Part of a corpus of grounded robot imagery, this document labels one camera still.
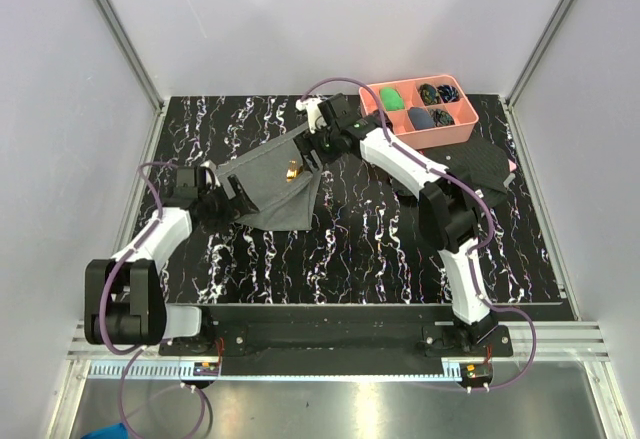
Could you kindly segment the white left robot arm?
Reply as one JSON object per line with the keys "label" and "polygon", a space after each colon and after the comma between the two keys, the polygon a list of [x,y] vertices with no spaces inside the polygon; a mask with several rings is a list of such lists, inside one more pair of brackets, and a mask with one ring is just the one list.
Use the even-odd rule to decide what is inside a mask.
{"label": "white left robot arm", "polygon": [[166,303],[160,273],[197,227],[215,231],[259,212],[235,174],[220,175],[207,162],[176,167],[164,195],[139,168],[156,210],[122,250],[94,259],[85,270],[84,335],[114,354],[180,339],[196,355],[215,345],[216,331],[197,306]]}

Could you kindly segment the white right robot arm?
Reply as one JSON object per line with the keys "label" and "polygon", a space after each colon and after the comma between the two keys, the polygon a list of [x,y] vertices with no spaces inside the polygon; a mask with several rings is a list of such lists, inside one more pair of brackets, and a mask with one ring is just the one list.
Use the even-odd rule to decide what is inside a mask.
{"label": "white right robot arm", "polygon": [[296,101],[306,121],[294,142],[306,163],[317,168],[346,154],[378,167],[398,181],[418,202],[419,230],[445,267],[452,312],[459,326],[454,343],[466,355],[476,355],[490,342],[497,326],[481,284],[476,249],[481,218],[479,197],[460,172],[427,159],[399,140],[380,110],[361,116],[342,94],[328,99]]}

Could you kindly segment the grey cloth napkin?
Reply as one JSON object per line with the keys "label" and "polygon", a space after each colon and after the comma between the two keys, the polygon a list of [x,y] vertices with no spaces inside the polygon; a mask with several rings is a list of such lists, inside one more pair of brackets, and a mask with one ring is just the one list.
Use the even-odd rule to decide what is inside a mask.
{"label": "grey cloth napkin", "polygon": [[228,178],[235,175],[258,211],[244,214],[235,222],[261,231],[307,231],[322,179],[319,170],[305,170],[289,181],[290,163],[302,162],[294,138],[308,127],[301,125],[259,147],[218,165],[215,174],[225,191],[233,192]]}

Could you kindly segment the gold spoon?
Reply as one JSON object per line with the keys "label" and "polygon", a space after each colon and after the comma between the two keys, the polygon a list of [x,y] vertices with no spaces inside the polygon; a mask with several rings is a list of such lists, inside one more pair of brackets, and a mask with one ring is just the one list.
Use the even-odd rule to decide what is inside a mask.
{"label": "gold spoon", "polygon": [[291,160],[286,171],[286,180],[291,182],[295,180],[304,170],[304,165],[299,161]]}

